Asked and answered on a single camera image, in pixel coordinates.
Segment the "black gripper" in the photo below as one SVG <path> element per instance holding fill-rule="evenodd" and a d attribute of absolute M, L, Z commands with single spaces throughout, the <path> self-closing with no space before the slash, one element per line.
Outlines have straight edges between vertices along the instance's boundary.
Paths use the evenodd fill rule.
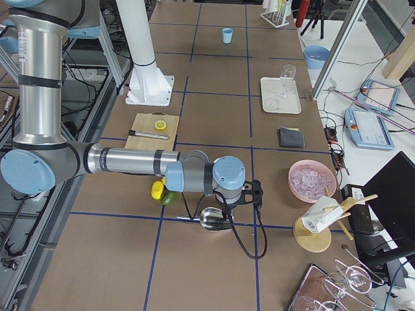
<path fill-rule="evenodd" d="M 236 205 L 249 205 L 253 207 L 262 207 L 262 188 L 261 182 L 257 179 L 245 181 L 241 196 L 235 203 Z"/>

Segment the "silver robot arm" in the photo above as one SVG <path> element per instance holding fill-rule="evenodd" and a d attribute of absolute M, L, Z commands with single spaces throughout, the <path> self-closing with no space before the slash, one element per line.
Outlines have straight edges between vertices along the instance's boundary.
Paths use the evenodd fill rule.
<path fill-rule="evenodd" d="M 70 142 L 61 133 L 62 39 L 96 38 L 101 32 L 98 1 L 9 1 L 18 28 L 20 131 L 1 160 L 4 180 L 23 194 L 37 194 L 84 174 L 119 172 L 165 177 L 174 192 L 214 195 L 227 208 L 259 208 L 259 181 L 246 181 L 236 157 L 209 161 L 203 152 L 134 150 Z"/>

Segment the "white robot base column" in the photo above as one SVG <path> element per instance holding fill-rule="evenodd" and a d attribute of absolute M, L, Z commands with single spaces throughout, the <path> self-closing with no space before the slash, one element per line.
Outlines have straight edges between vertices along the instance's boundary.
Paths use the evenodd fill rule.
<path fill-rule="evenodd" d="M 126 103 L 168 106 L 174 77 L 164 75 L 156 63 L 145 2 L 119 0 L 116 3 L 133 63 Z"/>

